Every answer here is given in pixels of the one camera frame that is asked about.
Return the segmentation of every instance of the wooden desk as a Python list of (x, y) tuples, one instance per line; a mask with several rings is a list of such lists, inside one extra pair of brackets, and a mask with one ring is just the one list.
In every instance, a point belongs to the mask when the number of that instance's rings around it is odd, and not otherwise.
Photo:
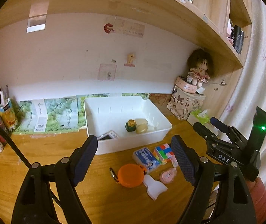
[[(179, 121), (174, 116), (168, 117), (172, 130), (163, 141), (148, 145), (152, 151), (157, 145), (170, 143), (171, 137), (179, 134), (186, 145), (193, 147), (199, 156), (206, 156), (205, 141), (193, 130), (187, 121)], [(30, 163), (41, 165), (53, 164), (65, 156), (70, 156), (75, 148), (81, 147), (87, 138), (86, 130), (58, 135), (13, 135), (12, 139)], [(127, 163), (134, 163), (133, 151), (130, 149), (106, 155), (96, 155), (76, 191), (93, 224), (104, 223), (176, 223), (182, 214), (193, 190), (186, 182), (180, 170), (174, 181), (167, 185), (168, 190), (153, 201), (142, 184), (128, 189), (116, 184), (109, 168), (115, 172)], [(162, 170), (172, 167), (168, 163), (159, 167), (151, 176), (158, 180)], [(0, 217), (10, 223), (14, 204), (27, 173), (27, 167), (6, 145), (0, 156)], [(55, 183), (50, 183), (57, 195)], [(59, 221), (66, 223), (62, 210), (54, 202)]]

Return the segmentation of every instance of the building block cube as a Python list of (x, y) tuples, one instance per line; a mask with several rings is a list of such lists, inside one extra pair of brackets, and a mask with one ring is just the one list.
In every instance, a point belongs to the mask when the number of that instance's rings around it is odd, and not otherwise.
[(168, 144), (164, 144), (156, 147), (153, 155), (162, 164), (166, 164), (168, 161), (170, 161), (170, 158), (174, 155), (174, 153)]

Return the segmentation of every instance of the white plastic scraper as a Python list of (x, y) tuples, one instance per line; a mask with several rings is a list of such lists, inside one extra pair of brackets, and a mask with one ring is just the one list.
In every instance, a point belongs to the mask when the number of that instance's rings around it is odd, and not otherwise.
[(161, 183), (160, 181), (154, 180), (150, 175), (146, 174), (143, 179), (144, 185), (147, 187), (147, 194), (153, 199), (156, 200), (159, 194), (168, 190), (168, 188)]

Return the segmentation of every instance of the silver bolt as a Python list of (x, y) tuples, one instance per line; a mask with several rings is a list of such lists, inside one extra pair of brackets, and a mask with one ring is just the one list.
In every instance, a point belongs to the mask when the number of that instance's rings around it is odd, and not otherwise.
[(35, 162), (31, 166), (32, 166), (32, 168), (37, 168), (39, 166), (39, 164), (38, 164), (38, 162)]
[(208, 162), (209, 160), (208, 160), (205, 156), (202, 156), (202, 157), (200, 158), (200, 161), (203, 162), (203, 163), (206, 163), (206, 162)]
[(67, 163), (70, 159), (68, 157), (64, 157), (63, 159), (61, 159), (62, 163)]
[(238, 166), (238, 164), (235, 161), (232, 161), (230, 164), (231, 164), (232, 167), (237, 167)]

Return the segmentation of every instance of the curtain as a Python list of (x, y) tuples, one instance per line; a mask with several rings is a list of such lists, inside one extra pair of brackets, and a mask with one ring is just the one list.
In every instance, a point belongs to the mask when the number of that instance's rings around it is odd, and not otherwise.
[[(252, 33), (248, 56), (220, 120), (236, 127), (248, 139), (256, 106), (266, 111), (266, 5), (261, 0), (252, 0)], [(266, 186), (266, 137), (260, 154), (259, 177)]]

